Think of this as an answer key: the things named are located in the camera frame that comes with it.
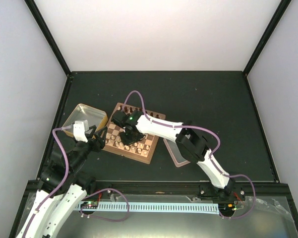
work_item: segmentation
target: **chessboard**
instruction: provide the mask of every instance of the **chessboard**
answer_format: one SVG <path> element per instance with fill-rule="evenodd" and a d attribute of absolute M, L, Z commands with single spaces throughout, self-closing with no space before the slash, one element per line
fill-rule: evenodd
<path fill-rule="evenodd" d="M 122 155 L 130 159 L 134 159 L 146 164 L 149 164 L 152 160 L 153 152 L 158 143 L 158 136 L 145 134 L 143 140 L 133 143 L 131 145 L 124 145 L 121 142 L 119 132 L 123 131 L 119 126 L 111 122 L 111 118 L 116 110 L 124 110 L 125 113 L 132 113 L 133 111 L 142 110 L 142 108 L 126 105 L 122 108 L 122 103 L 117 103 L 113 113 L 111 114 L 107 123 L 107 135 L 106 135 L 106 146 L 103 150 Z M 146 110 L 146 113 L 152 117 L 165 119 L 165 115 L 156 113 L 153 111 Z"/>

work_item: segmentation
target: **black mat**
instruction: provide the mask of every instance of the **black mat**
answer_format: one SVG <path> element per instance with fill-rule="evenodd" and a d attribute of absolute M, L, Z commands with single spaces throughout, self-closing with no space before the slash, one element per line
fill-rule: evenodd
<path fill-rule="evenodd" d="M 148 110 L 165 114 L 167 120 L 190 119 L 195 125 L 216 132 L 222 145 L 215 157 L 227 172 L 246 174 L 253 181 L 273 181 L 267 149 L 241 72 L 74 73 L 60 124 L 79 103 L 110 116 L 116 103 L 123 103 L 132 90 L 141 92 Z M 128 104 L 140 106 L 138 96 L 131 96 Z M 214 148 L 216 140 L 204 135 Z M 102 151 L 91 153 L 83 170 L 97 180 L 208 180 L 197 165 L 177 168 L 161 138 L 149 165 Z"/>

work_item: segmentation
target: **white backdrop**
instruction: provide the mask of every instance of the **white backdrop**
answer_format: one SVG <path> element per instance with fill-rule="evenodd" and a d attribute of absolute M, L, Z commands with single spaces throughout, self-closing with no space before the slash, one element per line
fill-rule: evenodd
<path fill-rule="evenodd" d="M 243 70 L 280 0 L 36 0 L 70 70 Z"/>

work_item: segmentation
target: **wall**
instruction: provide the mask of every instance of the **wall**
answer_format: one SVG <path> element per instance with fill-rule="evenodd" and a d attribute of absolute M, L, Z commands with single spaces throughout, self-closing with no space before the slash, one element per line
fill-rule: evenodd
<path fill-rule="evenodd" d="M 69 68 L 243 70 L 280 0 L 36 0 Z"/>
<path fill-rule="evenodd" d="M 0 238 L 35 179 L 66 76 L 22 0 L 0 0 Z"/>
<path fill-rule="evenodd" d="M 292 1 L 249 80 L 282 182 L 298 207 L 298 0 Z"/>

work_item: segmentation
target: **black frame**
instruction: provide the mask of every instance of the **black frame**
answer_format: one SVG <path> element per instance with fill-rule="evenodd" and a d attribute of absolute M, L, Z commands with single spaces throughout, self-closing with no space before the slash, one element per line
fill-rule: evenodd
<path fill-rule="evenodd" d="M 51 32 L 49 31 L 38 7 L 35 4 L 34 0 L 25 0 L 26 4 L 28 5 L 33 17 L 35 18 L 36 22 L 38 23 L 40 29 L 42 30 L 46 40 L 48 41 L 50 47 L 52 48 L 56 58 L 58 59 L 60 65 L 62 66 L 65 74 L 67 75 L 67 80 L 65 83 L 65 87 L 61 96 L 61 100 L 58 106 L 58 110 L 52 125 L 52 128 L 58 127 L 60 125 L 60 118 L 63 114 L 63 110 L 65 107 L 65 103 L 68 97 L 68 93 L 72 83 L 72 72 L 70 71 L 69 67 L 65 59 L 63 58 Z M 252 98 L 253 107 L 255 109 L 257 119 L 260 123 L 260 128 L 262 132 L 262 136 L 265 139 L 266 149 L 270 157 L 270 163 L 272 165 L 271 170 L 274 173 L 276 178 L 275 182 L 255 182 L 256 193 L 258 196 L 285 196 L 287 198 L 288 204 L 290 206 L 293 219 L 295 221 L 295 226 L 298 231 L 298 211 L 294 204 L 289 186 L 284 183 L 279 183 L 279 177 L 272 159 L 272 155 L 268 146 L 268 142 L 266 140 L 266 136 L 262 127 L 262 123 L 256 109 L 256 105 L 253 99 L 253 95 L 248 83 L 248 74 L 251 71 L 252 67 L 254 66 L 256 60 L 258 59 L 259 55 L 261 54 L 264 46 L 266 45 L 267 41 L 269 40 L 270 36 L 272 35 L 275 27 L 277 26 L 278 22 L 280 21 L 281 17 L 283 16 L 284 12 L 286 11 L 287 7 L 289 6 L 291 0 L 281 0 L 278 8 L 276 9 L 272 19 L 270 20 L 265 32 L 263 33 L 260 41 L 258 42 L 257 47 L 255 48 L 249 62 L 247 63 L 245 69 L 243 70 L 244 78 L 247 82 L 249 94 Z M 42 157 L 41 165 L 37 174 L 37 177 L 40 177 L 44 164 L 47 162 L 53 147 L 53 138 L 52 132 L 48 138 L 48 142 Z M 113 187 L 119 189 L 121 192 L 126 194 L 153 194 L 159 190 L 163 190 L 165 194 L 185 194 L 185 195 L 198 195 L 200 194 L 201 189 L 204 190 L 211 189 L 212 185 L 209 182 L 101 182 L 98 183 L 98 188 L 105 188 L 105 187 Z M 39 189 L 39 182 L 38 180 L 31 180 L 28 182 L 27 187 L 25 189 L 24 195 L 22 197 L 20 207 L 18 209 L 14 224 L 12 226 L 12 230 L 10 233 L 10 238 L 15 237 L 18 224 L 20 222 L 27 198 L 29 193 L 36 192 Z M 243 190 L 245 194 L 251 194 L 252 189 L 249 183 L 246 182 L 237 182 L 236 183 L 237 190 Z"/>

